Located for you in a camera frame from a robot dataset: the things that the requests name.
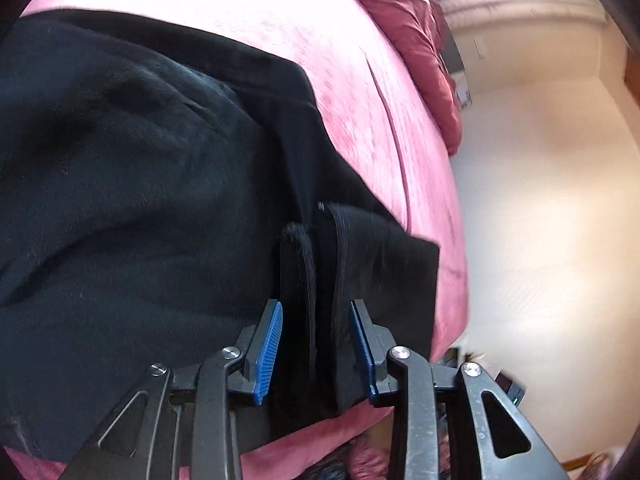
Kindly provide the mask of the pink bed sheet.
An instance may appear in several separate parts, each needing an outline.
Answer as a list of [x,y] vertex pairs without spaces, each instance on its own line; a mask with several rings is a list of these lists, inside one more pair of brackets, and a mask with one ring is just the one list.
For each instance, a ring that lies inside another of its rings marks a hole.
[[[438,247],[428,356],[440,356],[459,336],[468,290],[452,155],[404,61],[358,0],[32,0],[10,31],[21,18],[51,11],[141,16],[228,38],[298,65],[337,153],[406,233]],[[180,368],[155,362],[134,384],[168,382]],[[371,408],[362,395],[341,414],[279,436],[271,423],[272,384],[262,406],[238,415],[246,478],[293,479],[326,457],[336,458],[347,477],[358,468],[382,474],[384,454],[364,436],[386,422],[388,411]],[[76,454],[61,463],[1,443],[1,474],[56,479]]]

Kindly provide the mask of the red quilt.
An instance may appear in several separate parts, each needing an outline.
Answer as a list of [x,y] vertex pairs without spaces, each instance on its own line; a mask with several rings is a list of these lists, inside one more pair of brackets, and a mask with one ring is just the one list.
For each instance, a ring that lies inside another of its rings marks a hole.
[[457,153],[462,121],[456,85],[442,59],[449,27],[437,0],[358,0],[390,40],[432,113],[447,152]]

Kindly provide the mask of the black pants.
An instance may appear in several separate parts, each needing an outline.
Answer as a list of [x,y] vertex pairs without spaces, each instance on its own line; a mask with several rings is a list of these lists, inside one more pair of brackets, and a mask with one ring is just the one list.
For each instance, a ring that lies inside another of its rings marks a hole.
[[153,363],[284,310],[279,436],[362,396],[347,309],[428,356],[438,247],[332,145],[305,72],[221,36],[51,11],[1,45],[1,443],[68,462]]

